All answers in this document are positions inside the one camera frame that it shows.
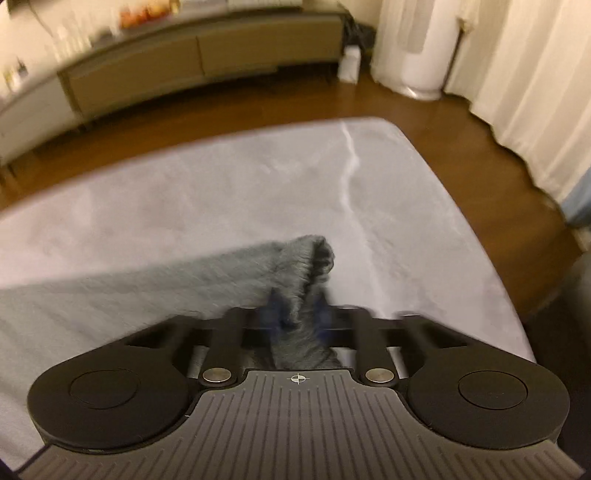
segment metal screw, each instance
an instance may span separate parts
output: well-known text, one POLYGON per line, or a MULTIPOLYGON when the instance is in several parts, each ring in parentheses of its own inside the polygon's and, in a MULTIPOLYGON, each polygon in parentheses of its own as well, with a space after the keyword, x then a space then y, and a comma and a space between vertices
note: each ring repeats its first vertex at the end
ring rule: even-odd
POLYGON ((394 380, 395 375, 386 368, 372 368, 365 372, 366 378, 374 383, 387 383, 394 380))
POLYGON ((221 383, 232 378, 232 372, 227 368, 209 368, 203 372, 203 379, 210 383, 221 383))

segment white tower fan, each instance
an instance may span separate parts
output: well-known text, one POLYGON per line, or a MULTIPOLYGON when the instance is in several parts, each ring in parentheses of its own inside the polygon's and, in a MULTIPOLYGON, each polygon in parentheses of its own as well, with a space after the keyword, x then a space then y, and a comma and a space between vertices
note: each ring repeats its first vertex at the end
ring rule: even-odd
POLYGON ((460 33, 462 0, 384 0, 372 59, 374 80, 418 100, 436 100, 460 33))

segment fruit bowl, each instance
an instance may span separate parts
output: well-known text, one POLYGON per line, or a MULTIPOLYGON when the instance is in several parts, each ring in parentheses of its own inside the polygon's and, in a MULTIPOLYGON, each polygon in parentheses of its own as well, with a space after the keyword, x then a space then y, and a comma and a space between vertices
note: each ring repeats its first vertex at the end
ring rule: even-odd
POLYGON ((170 15, 170 5, 168 3, 153 3, 132 12, 129 8, 121 10, 119 26, 121 30, 130 30, 154 20, 170 15))

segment wooden floor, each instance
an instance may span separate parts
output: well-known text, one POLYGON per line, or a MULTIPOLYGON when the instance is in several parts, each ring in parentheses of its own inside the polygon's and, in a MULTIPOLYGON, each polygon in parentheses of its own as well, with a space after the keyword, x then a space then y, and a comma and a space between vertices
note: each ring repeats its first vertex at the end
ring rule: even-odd
POLYGON ((212 135, 269 125, 378 116, 397 125, 476 232, 522 319, 580 255, 561 215, 531 184, 524 163, 493 140, 467 102, 422 103, 375 84, 328 81, 318 70, 202 87, 118 112, 14 163, 18 188, 0 208, 96 168, 212 135))

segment ribbed gray cover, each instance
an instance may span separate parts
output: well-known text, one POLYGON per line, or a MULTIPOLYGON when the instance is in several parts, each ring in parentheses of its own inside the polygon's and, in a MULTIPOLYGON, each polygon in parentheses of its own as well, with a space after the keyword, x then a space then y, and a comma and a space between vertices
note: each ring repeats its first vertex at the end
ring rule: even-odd
POLYGON ((546 441, 518 450, 459 445, 421 425, 388 388, 349 371, 251 371, 203 394, 171 435, 133 452, 48 448, 24 480, 576 479, 583 470, 546 441))

